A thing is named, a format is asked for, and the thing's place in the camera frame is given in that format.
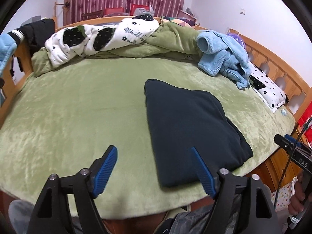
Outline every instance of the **black polka dot pattern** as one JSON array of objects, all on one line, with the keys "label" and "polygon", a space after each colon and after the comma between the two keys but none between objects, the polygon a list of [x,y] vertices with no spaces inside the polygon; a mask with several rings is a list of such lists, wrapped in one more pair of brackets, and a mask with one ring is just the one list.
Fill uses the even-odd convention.
[{"label": "black polka dot pattern", "polygon": [[266,86],[264,85],[264,83],[260,82],[258,79],[259,77],[255,78],[253,76],[249,77],[252,80],[252,84],[255,87],[256,90],[260,90],[265,88]]},{"label": "black polka dot pattern", "polygon": [[145,21],[153,21],[154,20],[154,18],[150,14],[138,15],[136,17],[133,17],[133,19],[143,19]]},{"label": "black polka dot pattern", "polygon": [[100,51],[111,40],[115,29],[107,27],[99,31],[98,35],[94,39],[93,48],[95,51]]},{"label": "black polka dot pattern", "polygon": [[82,32],[77,29],[77,27],[64,31],[63,42],[69,47],[81,44],[84,39],[85,37]]}]

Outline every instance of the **light blue fleece garment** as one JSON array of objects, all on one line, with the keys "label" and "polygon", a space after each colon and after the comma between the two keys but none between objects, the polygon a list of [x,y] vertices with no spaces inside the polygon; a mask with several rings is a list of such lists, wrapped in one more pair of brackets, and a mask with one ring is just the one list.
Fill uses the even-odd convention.
[{"label": "light blue fleece garment", "polygon": [[[15,52],[18,45],[15,40],[7,33],[0,35],[0,77],[2,72],[7,65],[8,60]],[[4,103],[4,97],[0,96],[0,106]]]},{"label": "light blue fleece garment", "polygon": [[236,82],[238,89],[250,87],[246,50],[232,37],[225,34],[203,30],[196,38],[197,46],[204,53],[198,66],[210,76],[221,73]]}]

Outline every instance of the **cable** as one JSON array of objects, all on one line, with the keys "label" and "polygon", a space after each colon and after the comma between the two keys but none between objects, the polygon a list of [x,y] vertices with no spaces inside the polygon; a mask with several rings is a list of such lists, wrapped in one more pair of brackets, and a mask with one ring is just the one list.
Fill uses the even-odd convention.
[{"label": "cable", "polygon": [[276,209],[276,204],[277,204],[277,198],[278,198],[278,193],[280,191],[280,186],[282,184],[282,181],[284,179],[284,176],[285,176],[285,173],[287,171],[287,168],[288,168],[288,165],[290,163],[290,161],[293,159],[294,157],[294,151],[296,149],[296,146],[297,146],[297,143],[299,142],[299,140],[301,139],[301,136],[303,135],[303,133],[305,132],[305,130],[308,128],[308,125],[310,124],[310,122],[312,121],[312,117],[310,117],[310,119],[305,123],[303,129],[301,130],[300,134],[298,135],[298,138],[296,139],[295,143],[294,143],[294,146],[292,148],[292,153],[291,155],[289,156],[288,158],[288,161],[287,161],[287,164],[284,168],[284,171],[283,171],[283,174],[282,174],[282,177],[280,178],[280,182],[278,183],[278,186],[277,186],[277,190],[276,190],[276,195],[275,195],[275,200],[274,200],[274,208]]}]

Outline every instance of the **camouflage pants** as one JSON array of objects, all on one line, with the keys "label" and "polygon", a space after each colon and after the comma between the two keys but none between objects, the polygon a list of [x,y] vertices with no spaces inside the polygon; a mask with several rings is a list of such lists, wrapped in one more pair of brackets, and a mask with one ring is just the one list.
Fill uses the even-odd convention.
[{"label": "camouflage pants", "polygon": [[[271,197],[271,191],[267,187],[267,192]],[[231,217],[229,218],[225,234],[232,234],[234,231],[235,223],[238,219],[239,208],[241,202],[241,195],[235,197],[231,209]],[[176,216],[174,223],[170,229],[169,234],[199,234],[203,233],[212,205],[204,206],[193,212],[180,213]]]},{"label": "camouflage pants", "polygon": [[[34,205],[27,201],[15,200],[10,203],[8,213],[10,222],[16,234],[27,233],[33,209]],[[79,219],[77,217],[73,217],[72,221],[76,234],[83,234]]]}]

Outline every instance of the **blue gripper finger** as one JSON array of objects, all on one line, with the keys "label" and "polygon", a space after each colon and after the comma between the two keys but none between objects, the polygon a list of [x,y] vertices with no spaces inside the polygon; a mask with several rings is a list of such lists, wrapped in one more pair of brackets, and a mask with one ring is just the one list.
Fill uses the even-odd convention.
[{"label": "blue gripper finger", "polygon": [[215,180],[195,147],[191,148],[191,159],[193,167],[197,173],[199,181],[202,183],[202,187],[204,188],[206,194],[214,198],[217,194],[215,189]]},{"label": "blue gripper finger", "polygon": [[113,168],[117,161],[117,148],[113,146],[108,153],[107,158],[103,162],[102,166],[99,168],[98,173],[93,179],[93,191],[92,195],[94,198],[98,197],[101,193],[104,192],[108,179],[112,174]]}]

